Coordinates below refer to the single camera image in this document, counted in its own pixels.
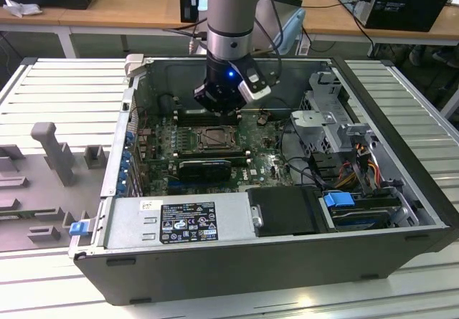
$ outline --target paper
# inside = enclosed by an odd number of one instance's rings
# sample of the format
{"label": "paper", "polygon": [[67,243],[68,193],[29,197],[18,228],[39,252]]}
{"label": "paper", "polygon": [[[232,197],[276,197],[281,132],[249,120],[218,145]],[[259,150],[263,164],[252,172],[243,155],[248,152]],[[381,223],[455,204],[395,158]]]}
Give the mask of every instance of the paper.
{"label": "paper", "polygon": [[159,210],[163,205],[163,201],[160,199],[156,199],[153,201],[141,201],[140,210]]}
{"label": "paper", "polygon": [[6,4],[3,5],[3,8],[19,18],[22,18],[22,16],[43,13],[36,4],[20,4],[12,0],[5,0],[5,2]]}
{"label": "paper", "polygon": [[451,4],[454,6],[459,6],[459,0],[452,0]]}

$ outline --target desktop computer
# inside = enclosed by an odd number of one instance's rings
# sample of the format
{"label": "desktop computer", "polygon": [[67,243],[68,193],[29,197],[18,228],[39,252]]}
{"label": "desktop computer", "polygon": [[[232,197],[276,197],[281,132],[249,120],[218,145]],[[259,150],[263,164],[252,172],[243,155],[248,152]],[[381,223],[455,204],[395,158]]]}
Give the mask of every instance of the desktop computer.
{"label": "desktop computer", "polygon": [[428,32],[448,0],[339,0],[367,29]]}
{"label": "desktop computer", "polygon": [[194,23],[199,18],[199,0],[180,0],[180,21]]}

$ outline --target desk leg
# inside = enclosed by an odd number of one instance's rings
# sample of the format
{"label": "desk leg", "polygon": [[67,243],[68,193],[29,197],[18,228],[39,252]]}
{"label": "desk leg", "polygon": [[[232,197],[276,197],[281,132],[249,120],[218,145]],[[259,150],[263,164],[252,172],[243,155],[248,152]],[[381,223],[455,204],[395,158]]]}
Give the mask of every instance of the desk leg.
{"label": "desk leg", "polygon": [[72,32],[69,27],[59,27],[56,31],[59,37],[62,50],[64,50],[65,57],[68,59],[77,59],[79,56],[78,51],[72,42]]}
{"label": "desk leg", "polygon": [[[309,36],[311,38],[311,42],[316,39],[316,36],[312,34]],[[295,55],[296,56],[307,56],[309,54],[309,49],[311,48],[311,43],[309,42],[309,39],[304,33],[301,33],[299,36],[299,43],[296,47]]]}
{"label": "desk leg", "polygon": [[376,58],[376,55],[378,55],[380,49],[381,49],[380,43],[374,43],[374,50],[373,50],[373,46],[370,44],[370,48],[368,49],[368,52],[366,54],[367,57],[373,56]]}
{"label": "desk leg", "polygon": [[121,35],[121,45],[123,46],[123,51],[125,53],[129,52],[128,37],[125,34]]}

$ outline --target sticker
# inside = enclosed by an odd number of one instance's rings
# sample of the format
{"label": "sticker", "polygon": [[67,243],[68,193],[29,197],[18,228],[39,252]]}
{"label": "sticker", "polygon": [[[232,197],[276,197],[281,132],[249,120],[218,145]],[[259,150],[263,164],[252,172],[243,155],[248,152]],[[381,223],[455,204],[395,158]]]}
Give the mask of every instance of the sticker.
{"label": "sticker", "polygon": [[389,12],[399,12],[406,7],[404,2],[385,2],[377,1],[374,5],[375,11],[389,11]]}
{"label": "sticker", "polygon": [[6,220],[19,220],[19,216],[16,215],[7,215],[7,216],[0,216],[0,221]]}
{"label": "sticker", "polygon": [[218,240],[214,202],[164,204],[161,206],[161,243],[179,244],[181,242],[208,242],[212,240]]}
{"label": "sticker", "polygon": [[162,204],[163,202],[160,199],[156,199],[153,201],[141,201],[140,210],[159,210],[159,207]]}

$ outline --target motherboard chip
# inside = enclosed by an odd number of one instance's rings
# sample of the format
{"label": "motherboard chip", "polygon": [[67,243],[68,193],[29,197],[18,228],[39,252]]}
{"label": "motherboard chip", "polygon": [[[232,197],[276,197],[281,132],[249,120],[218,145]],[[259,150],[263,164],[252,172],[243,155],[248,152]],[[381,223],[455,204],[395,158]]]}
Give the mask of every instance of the motherboard chip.
{"label": "motherboard chip", "polygon": [[221,126],[199,129],[198,150],[200,151],[227,151],[236,148],[235,129]]}
{"label": "motherboard chip", "polygon": [[208,148],[225,148],[229,147],[227,135],[223,128],[206,129],[202,136],[205,140],[205,145]]}

